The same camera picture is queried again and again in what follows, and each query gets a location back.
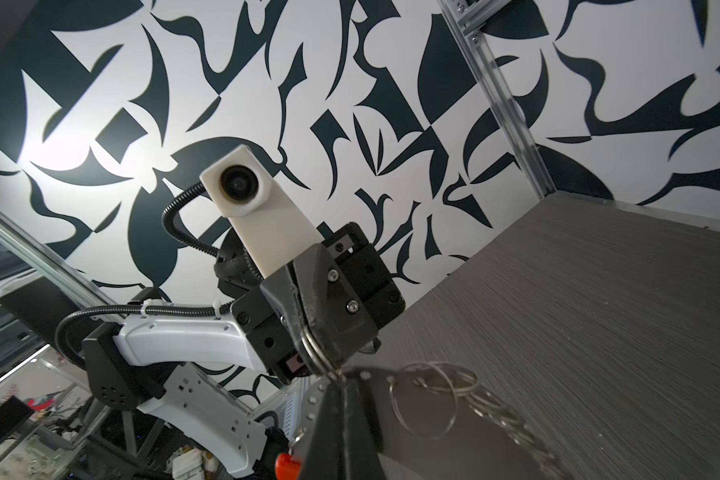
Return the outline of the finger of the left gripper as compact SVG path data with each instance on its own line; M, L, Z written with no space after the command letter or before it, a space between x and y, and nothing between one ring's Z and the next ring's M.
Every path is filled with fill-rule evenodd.
M260 287L303 360L312 359L305 300L312 282L311 275L312 268L308 266L283 266L265 278Z
M292 262L297 287L295 339L315 370L337 370L374 347L378 328L329 254L315 244Z

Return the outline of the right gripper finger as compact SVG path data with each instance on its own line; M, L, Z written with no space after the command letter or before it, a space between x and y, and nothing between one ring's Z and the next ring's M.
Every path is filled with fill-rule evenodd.
M296 435L300 479L382 479L383 445L370 375L349 370L322 379L302 403Z

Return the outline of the large keyring with red handle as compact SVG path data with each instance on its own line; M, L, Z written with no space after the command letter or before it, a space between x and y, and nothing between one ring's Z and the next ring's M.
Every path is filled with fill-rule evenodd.
M424 479L573 476L526 420L468 369L447 362L415 362L398 370L361 366L317 371L320 380L337 380L349 370L370 375L383 438L382 468L383 459L389 459ZM300 479L296 435L275 461L278 479Z

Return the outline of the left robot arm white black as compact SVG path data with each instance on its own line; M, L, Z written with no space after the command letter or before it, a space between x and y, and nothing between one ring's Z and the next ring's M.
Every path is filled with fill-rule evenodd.
M337 377L404 307L379 253L349 223L231 303L120 306L122 323L84 339L84 365L102 403L178 428L233 478L282 479L286 434L249 415L201 364L234 364L284 384Z

